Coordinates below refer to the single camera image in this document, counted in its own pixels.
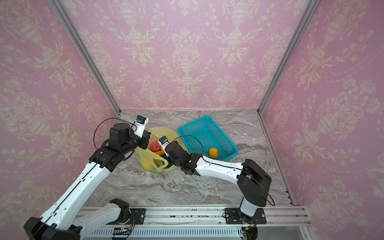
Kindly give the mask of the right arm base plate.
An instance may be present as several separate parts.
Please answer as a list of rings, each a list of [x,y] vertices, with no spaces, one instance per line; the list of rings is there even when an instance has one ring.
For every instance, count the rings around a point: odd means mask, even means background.
[[[265,225],[267,223],[265,212],[262,208],[257,208],[254,215],[249,217],[243,214],[240,209],[225,208],[222,217],[225,218],[227,225],[249,224]]]

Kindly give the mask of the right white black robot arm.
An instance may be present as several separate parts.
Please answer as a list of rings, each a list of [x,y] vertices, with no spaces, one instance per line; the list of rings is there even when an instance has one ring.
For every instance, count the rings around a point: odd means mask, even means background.
[[[188,153],[178,142],[159,140],[173,165],[186,175],[208,176],[237,185],[243,195],[240,213],[252,217],[257,208],[275,205],[269,194],[272,178],[256,162],[246,159],[243,163],[228,163],[210,159],[202,154]]]

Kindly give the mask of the yellow lemon fruit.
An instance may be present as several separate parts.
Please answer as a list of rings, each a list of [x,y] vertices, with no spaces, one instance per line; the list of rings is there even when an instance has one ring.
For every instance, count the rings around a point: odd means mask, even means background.
[[[217,159],[219,157],[219,151],[216,148],[209,149],[209,156],[211,159]]]

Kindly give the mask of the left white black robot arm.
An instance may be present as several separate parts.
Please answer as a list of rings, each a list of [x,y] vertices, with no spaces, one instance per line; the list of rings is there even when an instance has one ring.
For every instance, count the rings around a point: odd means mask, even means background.
[[[40,217],[31,217],[24,230],[31,240],[83,240],[104,225],[133,219],[130,205],[113,199],[104,207],[76,220],[78,212],[99,184],[136,148],[145,150],[150,132],[148,118],[138,115],[134,123],[123,121],[110,129],[106,140],[89,158],[84,170],[66,192]]]

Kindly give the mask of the yellow plastic bag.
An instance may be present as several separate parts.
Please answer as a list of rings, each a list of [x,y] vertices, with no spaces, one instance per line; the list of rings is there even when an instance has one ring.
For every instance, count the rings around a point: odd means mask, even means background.
[[[169,142],[171,142],[179,136],[178,133],[168,127],[154,127],[149,129],[149,132],[151,133],[151,138],[148,148],[146,150],[141,148],[137,148],[135,150],[138,162],[141,164],[141,166],[146,170],[157,173],[169,172],[177,169],[178,167],[175,165],[173,165],[171,168],[165,168],[165,163],[167,163],[167,161],[164,160],[162,156],[154,154],[154,152],[150,150],[150,145],[153,142],[158,142],[158,140],[163,136],[166,136]]]

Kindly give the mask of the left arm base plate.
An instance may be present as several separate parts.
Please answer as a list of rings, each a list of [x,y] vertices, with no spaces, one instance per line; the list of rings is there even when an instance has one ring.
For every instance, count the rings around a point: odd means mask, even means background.
[[[145,208],[133,208],[122,210],[117,222],[119,224],[143,225],[146,215]]]

